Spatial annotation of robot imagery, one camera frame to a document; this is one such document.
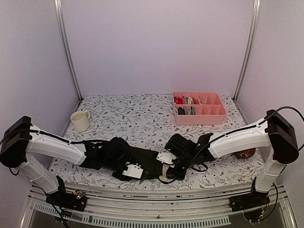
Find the pink divided organizer tray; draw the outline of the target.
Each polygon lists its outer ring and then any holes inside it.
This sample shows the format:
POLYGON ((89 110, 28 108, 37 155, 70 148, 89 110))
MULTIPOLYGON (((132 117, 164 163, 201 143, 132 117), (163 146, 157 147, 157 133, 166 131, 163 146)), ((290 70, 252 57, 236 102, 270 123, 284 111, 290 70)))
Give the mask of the pink divided organizer tray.
POLYGON ((222 124, 226 109, 216 93, 173 92, 174 119, 178 125, 222 124))

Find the right robot arm white sleeve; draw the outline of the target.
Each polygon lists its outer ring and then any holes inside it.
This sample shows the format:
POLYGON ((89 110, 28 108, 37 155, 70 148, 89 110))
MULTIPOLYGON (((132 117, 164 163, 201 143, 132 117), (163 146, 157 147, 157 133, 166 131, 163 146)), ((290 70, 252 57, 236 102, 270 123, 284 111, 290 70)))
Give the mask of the right robot arm white sleeve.
POLYGON ((299 157, 294 127, 277 110, 268 110, 266 116, 245 127, 210 137, 207 149, 214 158, 248 149, 268 148, 269 156, 263 168, 253 179, 247 194, 229 198, 232 211, 246 210, 270 202, 269 190, 288 164, 299 157))

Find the dark olive cloth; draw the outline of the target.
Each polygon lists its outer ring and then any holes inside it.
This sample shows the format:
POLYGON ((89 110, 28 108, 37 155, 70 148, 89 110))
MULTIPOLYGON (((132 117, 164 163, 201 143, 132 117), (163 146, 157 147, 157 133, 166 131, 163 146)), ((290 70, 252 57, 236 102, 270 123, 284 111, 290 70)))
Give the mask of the dark olive cloth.
POLYGON ((167 171, 175 167, 177 157, 165 149, 160 152, 132 147, 123 175, 135 179, 169 181, 167 171))

